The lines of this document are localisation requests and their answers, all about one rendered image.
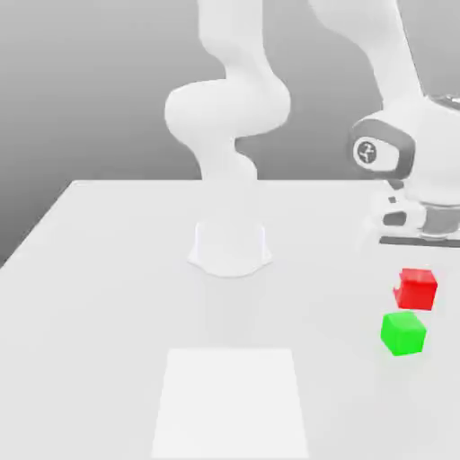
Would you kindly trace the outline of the small red cube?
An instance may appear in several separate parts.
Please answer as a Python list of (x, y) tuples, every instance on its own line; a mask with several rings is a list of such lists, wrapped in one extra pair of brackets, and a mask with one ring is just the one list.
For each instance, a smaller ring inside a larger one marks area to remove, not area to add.
[(402, 268), (400, 284), (393, 288), (396, 304), (401, 309), (431, 311), (438, 282), (431, 270)]

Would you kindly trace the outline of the small green cube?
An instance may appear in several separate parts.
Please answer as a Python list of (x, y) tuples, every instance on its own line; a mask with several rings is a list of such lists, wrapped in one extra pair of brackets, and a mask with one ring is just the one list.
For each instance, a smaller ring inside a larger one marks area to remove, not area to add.
[(423, 350), (427, 329), (412, 311), (383, 316), (380, 338), (394, 356), (406, 356)]

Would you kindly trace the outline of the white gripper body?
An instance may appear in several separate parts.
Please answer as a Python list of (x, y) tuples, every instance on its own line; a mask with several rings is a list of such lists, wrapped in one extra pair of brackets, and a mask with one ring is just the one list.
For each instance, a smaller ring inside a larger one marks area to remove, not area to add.
[(380, 236), (378, 248), (403, 267), (460, 268), (460, 240)]

